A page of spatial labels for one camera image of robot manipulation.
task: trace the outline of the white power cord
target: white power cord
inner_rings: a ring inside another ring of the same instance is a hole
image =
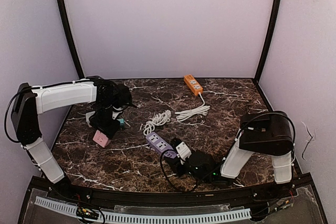
[[[181,112],[175,112],[176,117],[178,122],[183,122],[189,118],[191,118],[193,115],[208,115],[208,110],[210,109],[209,105],[205,105],[205,101],[201,95],[201,93],[198,93],[199,96],[201,97],[203,104],[195,109],[192,110],[185,110]]]
[[[166,110],[161,114],[155,115],[153,118],[151,118],[151,121],[146,122],[143,134],[147,136],[155,130],[155,126],[161,126],[166,122],[170,122],[171,116],[172,113],[170,112],[170,110]]]

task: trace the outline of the orange object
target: orange object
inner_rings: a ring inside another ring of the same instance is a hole
[[[202,86],[196,81],[196,79],[191,75],[188,74],[184,76],[184,82],[188,85],[194,95],[198,95],[198,93],[203,93]]]

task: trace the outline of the pink object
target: pink object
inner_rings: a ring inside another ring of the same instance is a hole
[[[96,131],[93,140],[101,147],[106,147],[111,141],[105,134],[101,133],[98,130]]]

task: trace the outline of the dark marble tabletop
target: dark marble tabletop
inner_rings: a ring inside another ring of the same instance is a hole
[[[74,105],[52,151],[56,160],[75,185],[124,191],[173,191],[160,170],[159,155],[146,145],[142,133],[144,124],[154,114],[172,111],[171,122],[155,129],[167,142],[178,137],[190,148],[210,153],[219,162],[234,141],[240,117],[247,112],[266,111],[250,79],[197,80],[211,108],[207,116],[197,115],[183,123],[176,121],[174,112],[195,108],[202,101],[182,78],[120,81],[130,88],[138,109],[128,108],[121,115],[126,122],[125,129],[118,131],[105,148],[92,140],[95,130],[89,128],[85,120],[92,105]],[[192,177],[177,178],[168,165],[164,167],[176,186],[184,189],[194,186]],[[234,187],[273,181],[271,158],[254,154],[241,170]],[[197,191],[214,189],[218,188],[203,183]]]

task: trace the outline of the purple object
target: purple object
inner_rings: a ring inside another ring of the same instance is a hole
[[[160,155],[166,150],[173,150],[173,147],[163,140],[155,132],[152,132],[146,136],[147,143]],[[166,152],[165,157],[176,158],[177,154],[174,151]]]

